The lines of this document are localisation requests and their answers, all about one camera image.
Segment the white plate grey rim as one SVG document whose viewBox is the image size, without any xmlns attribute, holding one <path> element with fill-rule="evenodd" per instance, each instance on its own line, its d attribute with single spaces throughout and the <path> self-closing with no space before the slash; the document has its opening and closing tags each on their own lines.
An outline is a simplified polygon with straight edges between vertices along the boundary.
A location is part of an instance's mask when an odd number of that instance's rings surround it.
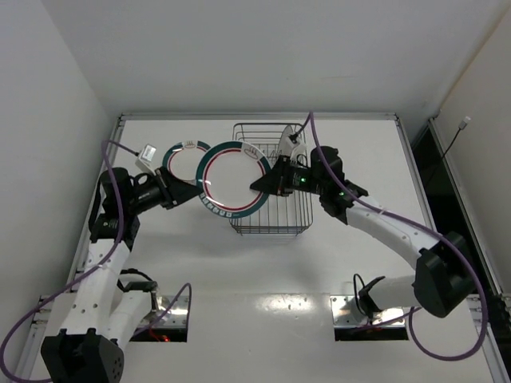
<svg viewBox="0 0 511 383">
<path fill-rule="evenodd" d="M 287 125 L 279 139 L 279 145 L 276 151 L 277 156 L 287 156 L 292 158 L 296 148 L 299 146 L 298 141 L 294 138 L 295 131 L 290 125 Z"/>
</svg>

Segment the green red rimmed plate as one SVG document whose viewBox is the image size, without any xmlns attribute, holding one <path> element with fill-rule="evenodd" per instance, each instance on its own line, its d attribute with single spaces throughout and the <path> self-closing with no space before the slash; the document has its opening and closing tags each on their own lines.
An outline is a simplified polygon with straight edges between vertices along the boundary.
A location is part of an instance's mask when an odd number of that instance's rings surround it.
<svg viewBox="0 0 511 383">
<path fill-rule="evenodd" d="M 211 147 L 196 170 L 200 202 L 214 215 L 239 219 L 257 212 L 268 195 L 251 189 L 252 183 L 267 175 L 271 165 L 254 145 L 230 140 Z"/>
<path fill-rule="evenodd" d="M 186 140 L 174 144 L 164 154 L 162 166 L 179 180 L 196 184 L 196 170 L 210 145 L 202 140 Z"/>
</svg>

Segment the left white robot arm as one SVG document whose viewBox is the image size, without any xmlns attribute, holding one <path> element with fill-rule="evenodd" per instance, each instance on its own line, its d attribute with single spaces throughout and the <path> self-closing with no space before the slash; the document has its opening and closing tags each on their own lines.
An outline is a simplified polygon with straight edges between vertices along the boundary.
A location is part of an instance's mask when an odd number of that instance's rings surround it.
<svg viewBox="0 0 511 383">
<path fill-rule="evenodd" d="M 200 188 L 180 180 L 166 168 L 131 176 L 125 168 L 104 171 L 89 218 L 85 271 L 61 328 L 41 347 L 53 382 L 119 382 L 125 348 L 138 326 L 156 309 L 154 281 L 120 277 L 140 227 L 139 216 L 154 207 L 167 210 L 197 197 Z"/>
</svg>

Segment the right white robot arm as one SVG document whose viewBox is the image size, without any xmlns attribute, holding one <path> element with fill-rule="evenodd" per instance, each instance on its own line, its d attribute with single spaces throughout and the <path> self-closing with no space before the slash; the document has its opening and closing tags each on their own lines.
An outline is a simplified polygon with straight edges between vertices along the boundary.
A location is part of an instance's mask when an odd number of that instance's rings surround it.
<svg viewBox="0 0 511 383">
<path fill-rule="evenodd" d="M 346 179 L 335 148 L 313 149 L 309 166 L 279 156 L 273 168 L 250 188 L 278 196 L 293 191 L 315 194 L 329 216 L 367 233 L 410 264 L 414 275 L 380 276 L 358 292 L 355 308 L 368 318 L 397 306 L 420 307 L 444 318 L 476 289 L 467 269 L 465 239 L 455 232 L 437 238 L 382 211 L 374 211 L 376 202 L 369 192 Z"/>
</svg>

